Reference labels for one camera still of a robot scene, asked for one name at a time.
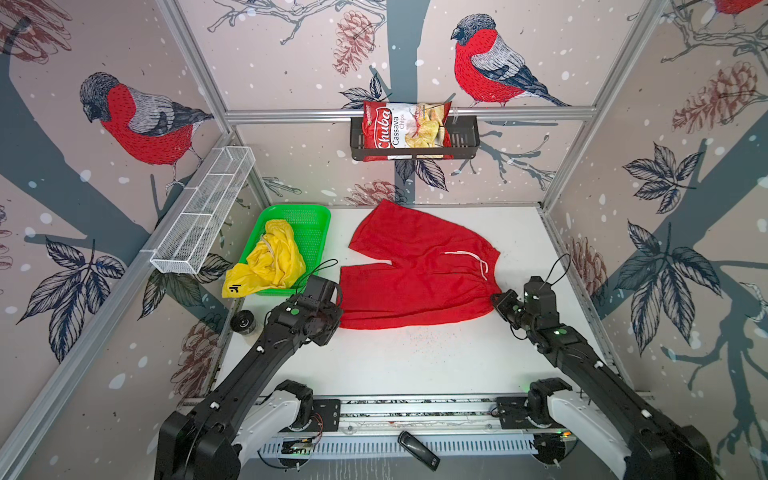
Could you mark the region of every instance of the white mesh shelf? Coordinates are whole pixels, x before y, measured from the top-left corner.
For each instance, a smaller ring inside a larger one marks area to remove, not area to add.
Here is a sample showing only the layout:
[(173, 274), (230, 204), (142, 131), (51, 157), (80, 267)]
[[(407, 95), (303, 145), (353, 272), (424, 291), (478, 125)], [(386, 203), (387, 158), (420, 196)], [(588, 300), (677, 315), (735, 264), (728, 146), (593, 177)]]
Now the white mesh shelf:
[(162, 273), (198, 273), (243, 188), (255, 158), (249, 147), (224, 147), (152, 255)]

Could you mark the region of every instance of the black remote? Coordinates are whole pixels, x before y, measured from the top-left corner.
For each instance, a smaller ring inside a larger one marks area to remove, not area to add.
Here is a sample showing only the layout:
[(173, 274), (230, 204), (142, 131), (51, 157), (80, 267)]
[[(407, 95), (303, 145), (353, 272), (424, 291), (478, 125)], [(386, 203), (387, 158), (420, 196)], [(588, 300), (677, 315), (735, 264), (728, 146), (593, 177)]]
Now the black remote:
[(397, 442), (408, 451), (411, 455), (415, 456), (424, 465), (427, 465), (433, 472), (437, 470), (440, 465), (440, 458), (432, 453), (432, 451), (424, 446), (415, 436), (408, 432), (403, 432), (397, 438)]

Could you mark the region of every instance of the black wall basket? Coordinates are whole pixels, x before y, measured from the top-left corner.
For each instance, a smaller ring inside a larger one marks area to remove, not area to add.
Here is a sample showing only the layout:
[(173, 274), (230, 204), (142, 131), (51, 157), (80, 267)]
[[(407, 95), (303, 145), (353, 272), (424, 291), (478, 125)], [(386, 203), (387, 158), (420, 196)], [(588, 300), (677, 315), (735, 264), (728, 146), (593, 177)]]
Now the black wall basket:
[(417, 160), (417, 155), (450, 155), (455, 160), (471, 160), (475, 158), (478, 148), (480, 148), (478, 119), (474, 115), (450, 116), (445, 120), (445, 130), (451, 138), (452, 147), (364, 148), (362, 117), (353, 117), (350, 123), (352, 126), (349, 146), (352, 148), (352, 158), (357, 161), (363, 161), (365, 157), (385, 157), (388, 155), (410, 155), (410, 160)]

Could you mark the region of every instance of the red bird illustration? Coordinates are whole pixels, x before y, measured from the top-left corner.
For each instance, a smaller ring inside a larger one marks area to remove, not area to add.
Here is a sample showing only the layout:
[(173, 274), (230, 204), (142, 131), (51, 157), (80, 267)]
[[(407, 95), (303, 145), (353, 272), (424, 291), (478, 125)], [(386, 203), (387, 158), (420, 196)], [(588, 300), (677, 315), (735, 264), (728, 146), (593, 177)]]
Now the red bird illustration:
[(525, 65), (525, 59), (504, 43), (490, 15), (462, 18), (451, 39), (456, 40), (456, 81), (475, 99), (472, 106), (487, 101), (503, 107), (510, 99), (521, 97), (539, 97), (559, 107), (568, 106), (550, 95)]
[(176, 162), (187, 150), (197, 155), (192, 149), (194, 132), (214, 117), (164, 95), (140, 92), (104, 72), (85, 79), (80, 101), (88, 121), (100, 120), (133, 158), (151, 165), (173, 165), (174, 179), (165, 186), (166, 194), (174, 185), (184, 186), (176, 180)]

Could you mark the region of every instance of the green plastic tray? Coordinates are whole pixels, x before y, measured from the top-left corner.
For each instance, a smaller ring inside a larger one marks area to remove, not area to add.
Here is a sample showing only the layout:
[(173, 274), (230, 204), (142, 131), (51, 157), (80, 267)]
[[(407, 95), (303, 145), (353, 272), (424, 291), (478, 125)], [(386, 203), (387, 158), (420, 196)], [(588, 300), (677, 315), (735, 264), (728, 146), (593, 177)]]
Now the green plastic tray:
[[(296, 245), (299, 246), (301, 256), (304, 257), (304, 263), (306, 263), (306, 273), (296, 283), (304, 284), (306, 275), (314, 270), (323, 258), (323, 248), (326, 245), (331, 212), (322, 205), (273, 205), (266, 208), (259, 215), (259, 220), (256, 221), (256, 226), (253, 228), (243, 255), (240, 257), (240, 263), (248, 263), (246, 259), (256, 248), (261, 236), (266, 233), (264, 225), (268, 220), (275, 219), (287, 220), (293, 228), (293, 237), (296, 240)], [(269, 288), (261, 290), (257, 294), (291, 296), (295, 292), (295, 288), (295, 286), (288, 289)]]

